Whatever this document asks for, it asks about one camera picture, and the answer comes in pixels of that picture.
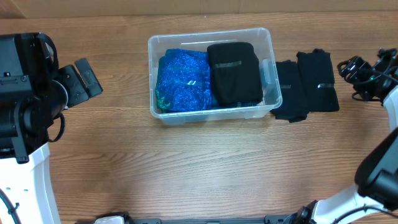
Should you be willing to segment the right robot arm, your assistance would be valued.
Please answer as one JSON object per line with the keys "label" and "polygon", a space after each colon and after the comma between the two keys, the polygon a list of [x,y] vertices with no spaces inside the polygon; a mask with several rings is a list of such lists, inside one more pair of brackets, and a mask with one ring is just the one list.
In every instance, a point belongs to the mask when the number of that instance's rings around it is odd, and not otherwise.
{"label": "right robot arm", "polygon": [[380,49],[377,56],[374,65],[354,56],[337,69],[352,84],[355,100],[381,102],[389,118],[388,137],[359,165],[353,185],[300,208],[284,223],[351,223],[397,210],[397,49]]}

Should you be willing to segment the black garment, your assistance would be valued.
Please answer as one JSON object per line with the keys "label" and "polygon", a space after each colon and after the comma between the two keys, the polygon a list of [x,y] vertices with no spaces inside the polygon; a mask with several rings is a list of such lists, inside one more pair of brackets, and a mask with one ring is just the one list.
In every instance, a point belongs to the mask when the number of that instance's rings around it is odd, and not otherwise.
{"label": "black garment", "polygon": [[248,42],[226,42],[207,48],[211,89],[220,106],[258,104],[263,90],[259,59]]}
{"label": "black garment", "polygon": [[339,111],[330,53],[314,49],[311,53],[298,52],[296,56],[309,111]]}
{"label": "black garment", "polygon": [[276,119],[287,120],[290,123],[303,121],[309,113],[307,97],[296,62],[286,60],[277,62],[282,104],[271,111]]}

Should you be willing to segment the sparkly blue fabric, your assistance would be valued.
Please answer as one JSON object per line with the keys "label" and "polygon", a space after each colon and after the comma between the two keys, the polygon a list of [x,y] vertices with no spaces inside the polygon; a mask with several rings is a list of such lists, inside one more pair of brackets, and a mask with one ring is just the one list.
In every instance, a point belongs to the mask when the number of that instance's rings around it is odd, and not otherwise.
{"label": "sparkly blue fabric", "polygon": [[211,109],[208,54],[184,49],[166,50],[159,60],[155,95],[157,107],[163,113]]}

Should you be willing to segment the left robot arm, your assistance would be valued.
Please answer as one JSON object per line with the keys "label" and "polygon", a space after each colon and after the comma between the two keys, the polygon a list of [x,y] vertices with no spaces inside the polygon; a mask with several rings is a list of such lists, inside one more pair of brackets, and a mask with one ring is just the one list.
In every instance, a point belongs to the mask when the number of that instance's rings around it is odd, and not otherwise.
{"label": "left robot arm", "polygon": [[41,32],[1,36],[1,221],[59,223],[48,129],[63,112],[100,95],[87,59],[61,67]]}

